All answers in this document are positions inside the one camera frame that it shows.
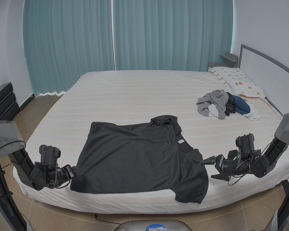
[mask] floor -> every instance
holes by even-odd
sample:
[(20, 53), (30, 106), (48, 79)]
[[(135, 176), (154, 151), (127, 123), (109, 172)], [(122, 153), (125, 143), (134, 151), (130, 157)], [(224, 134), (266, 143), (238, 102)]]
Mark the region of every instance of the floor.
[[(39, 122), (60, 97), (39, 96), (35, 98), (14, 119), (22, 138), (28, 141)], [(1, 166), (10, 163), (9, 158), (1, 159)], [(71, 231), (113, 231), (117, 225), (96, 221), (93, 213), (76, 212), (49, 204), (41, 203), (24, 195), (15, 181), (13, 165), (4, 168), (5, 179), (13, 192), (13, 199), (20, 212), (32, 224), (35, 231), (71, 230)], [(193, 231), (204, 230), (263, 230), (274, 212), (280, 207), (285, 197), (282, 185), (276, 185), (267, 191), (252, 195), (233, 204), (198, 213), (175, 215), (144, 215), (144, 214), (99, 214), (98, 219), (122, 223), (130, 220), (145, 219), (177, 219), (185, 222)], [(2, 231), (11, 230), (0, 214)]]

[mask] white headboard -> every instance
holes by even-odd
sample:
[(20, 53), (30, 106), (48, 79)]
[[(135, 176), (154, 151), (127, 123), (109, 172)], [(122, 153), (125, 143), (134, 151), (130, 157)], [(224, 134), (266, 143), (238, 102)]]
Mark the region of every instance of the white headboard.
[(289, 68), (275, 59), (241, 45), (238, 67), (263, 88), (267, 100), (282, 115), (289, 113)]

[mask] white pillow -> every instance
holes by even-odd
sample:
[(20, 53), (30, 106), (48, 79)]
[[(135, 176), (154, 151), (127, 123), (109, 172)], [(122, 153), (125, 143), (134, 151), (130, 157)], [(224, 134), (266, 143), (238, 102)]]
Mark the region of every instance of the white pillow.
[(263, 89), (250, 80), (239, 68), (213, 67), (210, 71), (213, 72), (234, 95), (258, 98), (266, 97)]

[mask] teal curtain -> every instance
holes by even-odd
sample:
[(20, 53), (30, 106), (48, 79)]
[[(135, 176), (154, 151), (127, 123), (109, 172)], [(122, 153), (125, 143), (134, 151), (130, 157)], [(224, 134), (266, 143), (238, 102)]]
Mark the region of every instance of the teal curtain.
[(113, 0), (117, 70), (207, 71), (231, 50), (233, 0)]
[(25, 0), (23, 40), (35, 95), (67, 91), (89, 71), (114, 70), (109, 0)]

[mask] blue round sticker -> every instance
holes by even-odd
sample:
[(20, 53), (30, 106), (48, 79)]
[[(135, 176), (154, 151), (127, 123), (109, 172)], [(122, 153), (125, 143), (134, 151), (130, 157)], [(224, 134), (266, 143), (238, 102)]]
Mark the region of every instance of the blue round sticker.
[(147, 227), (145, 231), (167, 231), (167, 229), (163, 225), (153, 224)]

